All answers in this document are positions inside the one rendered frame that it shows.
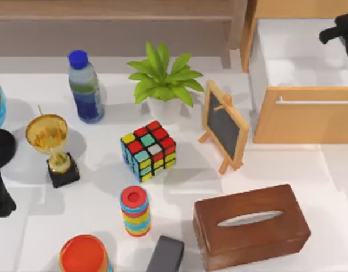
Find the colourful puzzle cube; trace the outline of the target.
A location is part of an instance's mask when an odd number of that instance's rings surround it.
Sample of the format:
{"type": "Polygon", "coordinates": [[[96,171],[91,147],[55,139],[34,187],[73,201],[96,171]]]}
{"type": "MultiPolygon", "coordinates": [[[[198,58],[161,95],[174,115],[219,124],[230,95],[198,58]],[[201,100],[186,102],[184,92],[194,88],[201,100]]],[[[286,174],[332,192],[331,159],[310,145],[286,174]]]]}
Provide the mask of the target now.
{"type": "Polygon", "coordinates": [[[139,182],[176,164],[177,144],[157,120],[122,136],[120,145],[124,162],[139,182]]]}

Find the blue cap water bottle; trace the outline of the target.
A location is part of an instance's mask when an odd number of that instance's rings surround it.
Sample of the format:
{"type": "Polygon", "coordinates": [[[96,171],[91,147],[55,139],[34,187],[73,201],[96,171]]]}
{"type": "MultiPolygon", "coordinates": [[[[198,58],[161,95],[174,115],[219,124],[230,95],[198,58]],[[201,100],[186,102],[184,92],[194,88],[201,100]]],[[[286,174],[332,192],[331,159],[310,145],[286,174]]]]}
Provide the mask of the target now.
{"type": "Polygon", "coordinates": [[[97,123],[104,115],[97,73],[84,50],[73,50],[67,57],[69,86],[78,117],[88,124],[97,123]]]}

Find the wooden cupboard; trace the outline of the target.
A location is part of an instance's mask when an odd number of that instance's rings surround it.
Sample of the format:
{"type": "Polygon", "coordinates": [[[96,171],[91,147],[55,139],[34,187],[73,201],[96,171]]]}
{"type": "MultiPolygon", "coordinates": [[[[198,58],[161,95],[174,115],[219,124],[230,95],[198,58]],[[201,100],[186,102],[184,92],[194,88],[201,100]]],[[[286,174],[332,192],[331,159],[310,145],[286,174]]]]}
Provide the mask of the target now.
{"type": "Polygon", "coordinates": [[[227,43],[248,72],[258,18],[331,19],[348,0],[0,0],[0,20],[211,20],[223,22],[227,43]]]}

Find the stack of coloured rings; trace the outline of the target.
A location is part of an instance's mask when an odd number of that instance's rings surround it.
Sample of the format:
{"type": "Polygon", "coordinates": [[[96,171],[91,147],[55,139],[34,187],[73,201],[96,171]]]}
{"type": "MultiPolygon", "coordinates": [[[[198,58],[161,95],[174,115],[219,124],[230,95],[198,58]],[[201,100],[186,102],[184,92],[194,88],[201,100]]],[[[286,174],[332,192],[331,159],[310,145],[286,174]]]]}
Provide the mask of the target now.
{"type": "Polygon", "coordinates": [[[119,197],[124,227],[134,237],[144,236],[151,228],[148,194],[138,185],[128,186],[119,197]]]}

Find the gold trophy on black base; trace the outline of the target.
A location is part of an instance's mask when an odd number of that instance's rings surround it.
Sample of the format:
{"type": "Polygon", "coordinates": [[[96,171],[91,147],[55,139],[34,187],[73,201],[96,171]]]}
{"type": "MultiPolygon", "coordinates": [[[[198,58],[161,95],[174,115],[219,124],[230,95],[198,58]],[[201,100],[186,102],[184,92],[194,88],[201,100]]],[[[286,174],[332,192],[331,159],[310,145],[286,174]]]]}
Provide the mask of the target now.
{"type": "Polygon", "coordinates": [[[27,142],[38,152],[48,155],[46,160],[52,186],[59,188],[80,179],[77,164],[65,151],[69,127],[66,120],[57,114],[44,114],[38,107],[39,116],[29,122],[25,129],[27,142]]]}

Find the wooden framed blackboard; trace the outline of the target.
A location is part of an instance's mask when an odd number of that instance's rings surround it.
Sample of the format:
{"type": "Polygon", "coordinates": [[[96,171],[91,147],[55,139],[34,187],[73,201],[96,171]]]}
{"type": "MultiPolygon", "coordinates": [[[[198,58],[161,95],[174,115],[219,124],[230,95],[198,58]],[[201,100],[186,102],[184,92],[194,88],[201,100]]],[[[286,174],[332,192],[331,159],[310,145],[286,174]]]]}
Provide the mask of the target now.
{"type": "Polygon", "coordinates": [[[249,125],[234,107],[232,96],[223,92],[213,80],[206,83],[203,127],[205,132],[198,141],[204,143],[211,139],[223,155],[219,173],[225,174],[228,167],[239,169],[243,165],[249,125]]]}

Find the brown wooden tissue box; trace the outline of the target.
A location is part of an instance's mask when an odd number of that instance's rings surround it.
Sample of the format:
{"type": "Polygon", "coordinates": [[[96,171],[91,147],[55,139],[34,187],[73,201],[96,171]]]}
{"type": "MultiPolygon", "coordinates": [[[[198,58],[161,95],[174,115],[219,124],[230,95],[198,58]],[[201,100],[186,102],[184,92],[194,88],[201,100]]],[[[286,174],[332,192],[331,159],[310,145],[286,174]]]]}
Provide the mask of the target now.
{"type": "Polygon", "coordinates": [[[289,184],[197,201],[193,227],[206,272],[297,253],[311,235],[289,184]],[[273,210],[281,214],[242,226],[218,225],[273,210]]]}

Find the green plant in white pot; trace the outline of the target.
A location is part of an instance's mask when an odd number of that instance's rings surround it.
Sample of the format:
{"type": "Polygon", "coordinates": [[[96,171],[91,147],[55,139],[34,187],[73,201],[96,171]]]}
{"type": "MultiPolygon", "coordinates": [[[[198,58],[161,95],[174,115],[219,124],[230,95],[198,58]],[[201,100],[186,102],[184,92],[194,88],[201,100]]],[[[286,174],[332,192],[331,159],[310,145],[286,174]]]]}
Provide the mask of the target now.
{"type": "Polygon", "coordinates": [[[197,81],[203,74],[189,65],[191,54],[181,54],[170,65],[170,51],[161,42],[154,47],[145,42],[146,59],[129,61],[135,69],[128,79],[136,81],[135,103],[147,102],[152,117],[163,125],[176,122],[183,104],[194,105],[191,91],[204,92],[197,81]]]}

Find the dark grey box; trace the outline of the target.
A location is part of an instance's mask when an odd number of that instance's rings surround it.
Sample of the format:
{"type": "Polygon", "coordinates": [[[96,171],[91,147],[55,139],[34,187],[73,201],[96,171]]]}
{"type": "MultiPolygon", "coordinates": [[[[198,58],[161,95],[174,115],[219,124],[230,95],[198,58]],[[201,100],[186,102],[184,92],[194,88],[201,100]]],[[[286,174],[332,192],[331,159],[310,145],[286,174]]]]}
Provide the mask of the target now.
{"type": "Polygon", "coordinates": [[[183,241],[161,235],[146,272],[178,272],[184,255],[183,241]]]}

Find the grey drawer inside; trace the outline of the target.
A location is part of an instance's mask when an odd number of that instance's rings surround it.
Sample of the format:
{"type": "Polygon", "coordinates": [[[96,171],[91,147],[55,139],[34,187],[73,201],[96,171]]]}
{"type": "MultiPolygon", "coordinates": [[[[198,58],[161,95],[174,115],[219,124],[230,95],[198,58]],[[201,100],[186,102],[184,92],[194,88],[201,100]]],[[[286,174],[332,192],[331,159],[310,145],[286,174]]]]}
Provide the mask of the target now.
{"type": "Polygon", "coordinates": [[[348,86],[348,55],[341,39],[322,44],[331,19],[259,19],[249,59],[252,103],[260,111],[267,87],[348,86]]]}

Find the pale wooden drawer front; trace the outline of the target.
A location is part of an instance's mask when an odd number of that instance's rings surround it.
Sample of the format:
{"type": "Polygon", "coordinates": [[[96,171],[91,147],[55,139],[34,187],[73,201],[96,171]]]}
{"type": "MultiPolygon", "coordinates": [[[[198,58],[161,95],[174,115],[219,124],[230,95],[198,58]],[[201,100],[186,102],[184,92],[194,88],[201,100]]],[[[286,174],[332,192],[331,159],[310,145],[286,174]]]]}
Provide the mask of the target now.
{"type": "Polygon", "coordinates": [[[267,87],[254,143],[348,143],[348,105],[278,105],[284,100],[348,100],[348,86],[267,87]]]}

